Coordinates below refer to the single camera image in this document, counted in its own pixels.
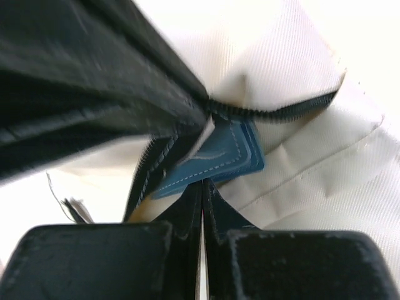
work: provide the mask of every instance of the white stitching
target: white stitching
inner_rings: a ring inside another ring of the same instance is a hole
[[[196,177],[196,176],[198,176],[198,175],[204,174],[204,173],[209,172],[209,171],[212,171],[212,170],[214,170],[214,169],[221,168],[221,167],[223,167],[223,166],[227,166],[228,164],[232,164],[232,163],[234,163],[235,161],[238,161],[238,160],[242,157],[242,154],[241,154],[241,151],[240,151],[240,148],[239,148],[238,140],[236,139],[236,135],[235,135],[235,133],[234,133],[234,131],[233,131],[232,124],[230,124],[229,127],[230,127],[230,129],[231,129],[231,134],[232,134],[232,137],[233,137],[233,140],[234,140],[234,142],[235,142],[236,149],[237,149],[237,157],[236,157],[236,158],[232,159],[231,161],[224,162],[224,163],[222,163],[222,164],[220,164],[220,165],[215,165],[214,167],[210,167],[209,169],[203,170],[203,171],[198,172],[198,173],[196,173],[196,174],[192,174],[192,175],[190,175],[190,176],[188,176],[188,177],[182,178],[182,179],[180,179],[180,180],[178,180],[178,181],[176,181],[176,182],[174,182],[174,183],[168,184],[167,186],[164,186],[164,187],[162,187],[161,189],[157,190],[157,192],[162,191],[163,189],[169,188],[170,186],[173,186],[173,185],[175,185],[175,184],[177,184],[177,183],[181,183],[181,182],[183,182],[183,181],[185,181],[185,180],[187,180],[187,179],[189,179],[189,178]]]
[[[246,126],[246,131],[247,131],[247,133],[249,134],[249,128],[248,128],[247,126]],[[255,145],[254,145],[253,139],[250,139],[250,144],[251,144],[252,150],[254,151],[254,153],[256,153],[256,147],[255,147]],[[256,161],[257,161],[257,163],[256,163],[255,165],[253,165],[253,166],[247,166],[247,167],[241,167],[241,168],[237,169],[236,171],[227,172],[227,173],[223,173],[223,174],[214,176],[214,177],[212,178],[212,180],[219,180],[219,178],[221,178],[222,176],[232,175],[232,174],[236,174],[236,173],[238,173],[238,172],[245,172],[245,171],[247,171],[248,169],[250,169],[251,167],[258,166],[259,163],[260,163],[259,156],[258,156],[258,155],[255,155],[255,157],[256,157]]]
[[[135,209],[141,204],[141,202],[143,200],[144,193],[146,192],[146,188],[149,184],[150,173],[152,173],[162,163],[162,161],[168,154],[169,150],[171,150],[171,148],[173,147],[173,145],[175,144],[177,139],[178,139],[178,136],[174,136],[172,139],[170,139],[168,141],[167,146],[164,148],[164,150],[162,150],[160,156],[157,158],[157,160],[154,162],[154,164],[147,170],[146,179],[144,180],[143,188],[140,193],[139,199],[137,200]]]

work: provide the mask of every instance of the zipper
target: zipper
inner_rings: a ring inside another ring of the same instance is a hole
[[[307,101],[283,107],[276,111],[245,109],[210,99],[205,107],[206,113],[226,121],[260,119],[270,123],[293,122],[309,113],[327,108],[336,92],[315,97]],[[148,197],[197,142],[201,132],[190,136],[173,136],[152,139],[139,160],[131,185],[123,221],[128,221],[132,212]]]

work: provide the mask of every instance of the black fabric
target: black fabric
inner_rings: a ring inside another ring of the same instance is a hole
[[[127,199],[123,221],[150,195],[168,176],[176,164],[193,148],[201,133],[183,137],[155,139],[145,150],[139,161],[131,190]]]
[[[195,299],[199,287],[202,184],[189,185],[182,196],[154,221],[173,226],[174,239],[164,290],[171,299]]]
[[[399,299],[367,235],[260,230],[210,180],[202,198],[210,299]]]
[[[160,299],[171,234],[168,224],[38,227],[17,246],[0,299]]]
[[[0,179],[206,122],[205,89],[130,0],[1,1],[0,79]],[[37,153],[18,163],[21,149]]]

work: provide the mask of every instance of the blue leather tab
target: blue leather tab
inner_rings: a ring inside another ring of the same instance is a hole
[[[153,199],[181,193],[188,184],[205,178],[217,183],[261,171],[264,166],[253,122],[219,122],[200,150],[168,174]]]

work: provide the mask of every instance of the white stitched seam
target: white stitched seam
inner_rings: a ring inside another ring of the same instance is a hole
[[[181,183],[182,181],[185,181],[185,180],[187,180],[187,179],[189,179],[189,178],[196,177],[196,176],[198,176],[198,175],[201,175],[201,174],[204,174],[204,173],[206,173],[206,172],[209,172],[209,171],[212,171],[212,170],[221,168],[221,167],[223,167],[223,166],[227,166],[228,164],[232,164],[232,163],[234,163],[235,161],[238,161],[238,160],[242,157],[242,154],[241,154],[241,151],[240,151],[240,148],[239,148],[238,140],[236,139],[236,135],[235,135],[235,133],[234,133],[234,131],[233,131],[232,124],[231,124],[229,127],[230,127],[230,129],[231,129],[232,137],[233,137],[233,140],[234,140],[234,142],[235,142],[236,149],[237,149],[237,157],[236,157],[236,158],[232,159],[231,161],[224,162],[224,163],[222,163],[222,164],[220,164],[220,165],[216,165],[216,166],[214,166],[214,167],[210,167],[209,169],[203,170],[203,171],[198,172],[198,173],[196,173],[196,174],[192,174],[192,175],[190,175],[190,176],[188,176],[188,177],[182,178],[182,179],[180,179],[180,180],[178,180],[178,181],[176,181],[176,182],[174,182],[174,183],[168,184],[167,186],[164,186],[164,187],[162,187],[161,189],[159,189],[157,192],[162,191],[163,189],[169,188],[170,186],[173,186],[173,185],[175,185],[175,184],[177,184],[177,183]]]
[[[247,126],[246,126],[246,131],[247,131],[247,133],[249,134],[249,128],[248,128]],[[255,147],[255,145],[254,145],[253,139],[250,139],[250,144],[251,144],[252,150],[254,151],[254,153],[256,153],[256,147]],[[257,161],[257,162],[256,162],[256,164],[253,165],[253,166],[258,166],[259,163],[260,163],[259,157],[258,157],[258,155],[255,155],[254,157],[256,158],[256,161]],[[223,175],[226,176],[226,175],[236,174],[236,173],[238,173],[238,172],[245,172],[245,171],[247,171],[248,169],[250,169],[251,167],[252,167],[252,166],[241,167],[240,169],[237,169],[236,171],[223,173]],[[214,176],[214,177],[213,177],[213,180],[214,180],[214,179],[215,179],[215,180],[219,180],[219,178],[221,178],[221,177],[222,177],[222,175]]]
[[[167,146],[164,148],[164,150],[162,150],[160,156],[157,158],[157,160],[154,162],[154,164],[147,171],[146,179],[144,180],[143,188],[140,193],[139,200],[137,201],[136,207],[138,207],[143,200],[144,193],[146,192],[146,188],[149,184],[150,173],[152,173],[161,164],[161,162],[164,160],[164,158],[168,154],[169,150],[171,150],[171,148],[173,147],[173,145],[175,144],[177,139],[178,139],[178,136],[174,136],[172,139],[170,139],[168,141]]]
[[[378,132],[380,130],[380,128],[382,127],[384,120],[385,120],[385,115],[382,115],[381,122],[378,124],[378,126],[375,127],[371,132],[367,133],[367,135],[365,135],[364,137],[362,137],[358,141],[354,142],[351,145],[346,146],[345,148],[339,150],[338,152],[335,152],[335,153],[325,157],[324,159],[322,159],[321,161],[317,162],[316,164],[313,164],[312,166],[309,166],[308,168],[306,168],[306,169],[302,170],[301,172],[297,173],[296,175],[294,175],[292,178],[288,179],[284,183],[274,187],[270,191],[262,193],[260,196],[257,196],[256,199],[254,199],[251,202],[247,203],[243,207],[238,208],[237,211],[242,211],[243,209],[246,209],[248,206],[252,205],[256,201],[259,201],[261,198],[263,198],[263,197],[265,197],[267,195],[270,195],[270,194],[274,194],[281,187],[283,187],[283,186],[285,186],[287,184],[290,184],[291,182],[298,181],[299,179],[300,180],[304,179],[304,177],[306,177],[306,176],[308,176],[308,175],[320,170],[321,168],[325,167],[327,164],[331,164],[334,161],[337,161],[339,159],[345,158],[347,155],[349,155],[349,149],[353,148],[354,146],[356,146],[360,142],[369,139],[374,133]]]

